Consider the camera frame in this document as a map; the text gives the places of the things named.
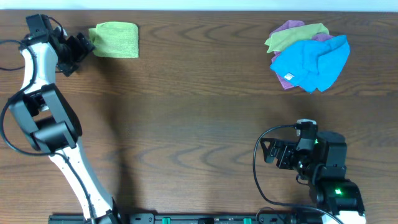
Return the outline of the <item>bright green microfiber cloth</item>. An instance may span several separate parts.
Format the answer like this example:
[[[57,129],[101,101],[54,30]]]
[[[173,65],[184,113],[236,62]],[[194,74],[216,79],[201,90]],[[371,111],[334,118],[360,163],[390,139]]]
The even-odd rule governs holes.
[[[104,22],[89,28],[94,55],[105,58],[138,58],[139,28],[129,22]]]

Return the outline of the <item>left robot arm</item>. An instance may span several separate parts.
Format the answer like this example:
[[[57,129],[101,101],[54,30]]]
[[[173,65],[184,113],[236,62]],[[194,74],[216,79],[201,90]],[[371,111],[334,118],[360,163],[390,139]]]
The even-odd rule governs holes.
[[[83,210],[81,223],[122,223],[113,197],[98,180],[81,140],[80,121],[55,84],[56,69],[72,74],[94,45],[83,35],[34,29],[21,42],[24,82],[6,106],[34,149],[60,169]]]

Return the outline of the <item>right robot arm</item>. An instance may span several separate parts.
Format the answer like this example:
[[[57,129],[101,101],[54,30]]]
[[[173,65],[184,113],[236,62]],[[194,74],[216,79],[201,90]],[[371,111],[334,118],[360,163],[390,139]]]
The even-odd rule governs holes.
[[[315,206],[281,203],[283,206],[307,209],[291,222],[366,223],[359,187],[346,175],[345,137],[332,131],[301,130],[298,141],[260,137],[257,146],[264,161],[280,169],[294,170],[297,178],[306,180]]]

